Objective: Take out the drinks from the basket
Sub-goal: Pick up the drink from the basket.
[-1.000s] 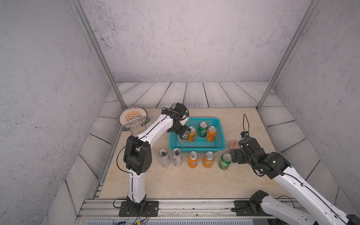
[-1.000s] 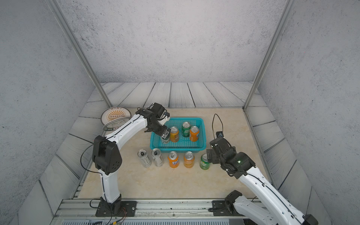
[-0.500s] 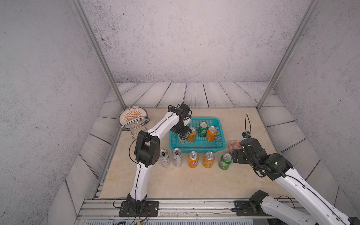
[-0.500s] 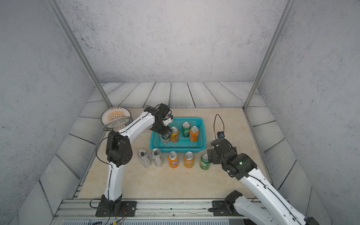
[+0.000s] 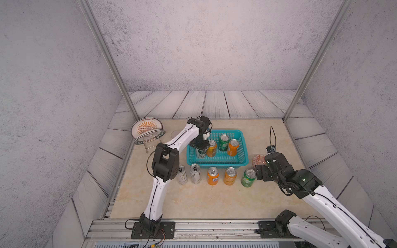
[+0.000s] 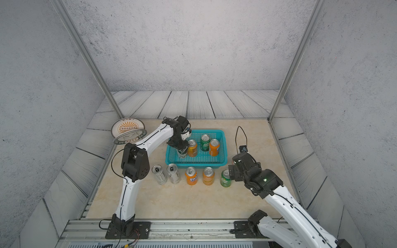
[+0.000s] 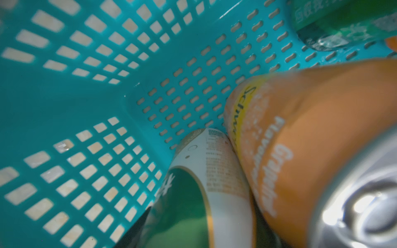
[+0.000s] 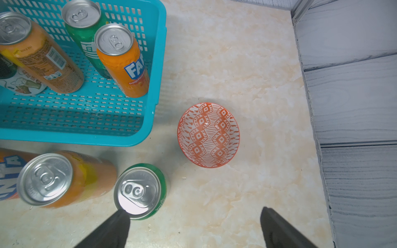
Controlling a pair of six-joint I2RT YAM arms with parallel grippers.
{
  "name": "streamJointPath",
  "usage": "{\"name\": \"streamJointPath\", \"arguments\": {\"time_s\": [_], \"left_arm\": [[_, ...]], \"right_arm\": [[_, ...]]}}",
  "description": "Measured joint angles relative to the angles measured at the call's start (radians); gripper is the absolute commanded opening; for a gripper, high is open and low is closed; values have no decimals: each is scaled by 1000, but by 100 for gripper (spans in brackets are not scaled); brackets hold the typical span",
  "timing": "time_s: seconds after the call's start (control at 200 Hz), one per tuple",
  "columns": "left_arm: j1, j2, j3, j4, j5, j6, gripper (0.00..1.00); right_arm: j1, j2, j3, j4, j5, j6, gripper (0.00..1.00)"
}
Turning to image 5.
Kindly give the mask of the gold green can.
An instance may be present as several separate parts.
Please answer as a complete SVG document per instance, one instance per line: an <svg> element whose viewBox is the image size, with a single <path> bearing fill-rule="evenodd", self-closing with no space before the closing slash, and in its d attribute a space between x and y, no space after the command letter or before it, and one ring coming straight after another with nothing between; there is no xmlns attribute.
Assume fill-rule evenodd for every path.
<svg viewBox="0 0 397 248"><path fill-rule="evenodd" d="M204 159L206 157L206 149L196 149L196 156L198 159Z"/></svg>

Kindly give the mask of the white Monster can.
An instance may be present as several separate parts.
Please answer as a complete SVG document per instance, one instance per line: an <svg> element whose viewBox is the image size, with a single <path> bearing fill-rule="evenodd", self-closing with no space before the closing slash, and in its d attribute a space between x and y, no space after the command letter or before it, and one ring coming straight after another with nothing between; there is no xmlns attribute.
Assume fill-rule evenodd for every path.
<svg viewBox="0 0 397 248"><path fill-rule="evenodd" d="M185 167L181 164L178 169L177 180L180 185L185 185L188 182L188 177Z"/></svg>
<svg viewBox="0 0 397 248"><path fill-rule="evenodd" d="M199 183L200 183L200 181L201 181L201 175L200 175L200 173L201 173L201 168L200 168L200 166L199 166L198 164L196 164L196 163L193 163L193 164L190 166L190 174L191 174L192 182L193 182L194 184L199 184Z"/></svg>

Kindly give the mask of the teal plastic basket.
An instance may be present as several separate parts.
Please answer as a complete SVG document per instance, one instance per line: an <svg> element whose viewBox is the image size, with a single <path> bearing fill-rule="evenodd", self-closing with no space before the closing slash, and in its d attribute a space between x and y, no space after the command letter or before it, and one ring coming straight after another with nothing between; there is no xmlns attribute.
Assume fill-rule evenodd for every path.
<svg viewBox="0 0 397 248"><path fill-rule="evenodd" d="M206 156L205 158L200 159L196 155L196 150L191 146L188 146L186 151L187 164L191 165L196 163L200 167L215 166L218 168L241 167L248 165L249 156L243 132L237 129L213 129L209 139L214 140L217 142L217 145L219 145L219 139L223 134L226 134L230 140L236 139L239 142L236 156L231 157L226 151L220 151L217 149L214 157Z"/></svg>

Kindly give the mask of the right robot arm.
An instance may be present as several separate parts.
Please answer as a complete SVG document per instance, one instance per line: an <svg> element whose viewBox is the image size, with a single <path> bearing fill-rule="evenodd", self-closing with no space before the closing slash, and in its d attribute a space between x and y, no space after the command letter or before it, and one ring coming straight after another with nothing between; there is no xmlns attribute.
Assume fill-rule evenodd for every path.
<svg viewBox="0 0 397 248"><path fill-rule="evenodd" d="M271 159L255 167L257 179L274 181L286 196L296 195L313 207L339 233L338 236L303 220L290 210L275 218L273 230L258 229L257 233L301 238L318 248L395 248L397 242L384 239L350 213L309 170L294 170L288 163Z"/></svg>

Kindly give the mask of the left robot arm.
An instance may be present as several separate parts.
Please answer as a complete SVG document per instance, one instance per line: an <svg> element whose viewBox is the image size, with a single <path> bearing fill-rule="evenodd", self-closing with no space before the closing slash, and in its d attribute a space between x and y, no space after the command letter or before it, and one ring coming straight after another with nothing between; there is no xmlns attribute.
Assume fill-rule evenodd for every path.
<svg viewBox="0 0 397 248"><path fill-rule="evenodd" d="M180 154L191 146L199 150L209 147L208 138L212 130L212 123L208 117L189 117L184 129L172 140L159 143L156 146L152 162L153 187L148 205L141 214L139 223L151 236L158 234L162 218L162 208L169 183L179 170Z"/></svg>

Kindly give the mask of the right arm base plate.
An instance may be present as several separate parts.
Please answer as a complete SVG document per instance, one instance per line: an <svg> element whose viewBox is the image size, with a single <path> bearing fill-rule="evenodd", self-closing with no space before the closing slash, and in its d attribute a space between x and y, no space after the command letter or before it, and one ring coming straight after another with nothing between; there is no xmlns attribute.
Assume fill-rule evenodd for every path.
<svg viewBox="0 0 397 248"><path fill-rule="evenodd" d="M261 238L287 238L290 236L287 225L280 221L259 221L254 231Z"/></svg>

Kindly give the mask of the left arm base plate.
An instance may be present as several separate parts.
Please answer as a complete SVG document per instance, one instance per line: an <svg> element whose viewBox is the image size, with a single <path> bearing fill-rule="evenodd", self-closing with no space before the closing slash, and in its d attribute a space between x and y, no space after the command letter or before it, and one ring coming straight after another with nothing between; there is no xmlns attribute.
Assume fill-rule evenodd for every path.
<svg viewBox="0 0 397 248"><path fill-rule="evenodd" d="M135 222L132 228L131 239L173 239L175 222L160 221L155 223Z"/></svg>

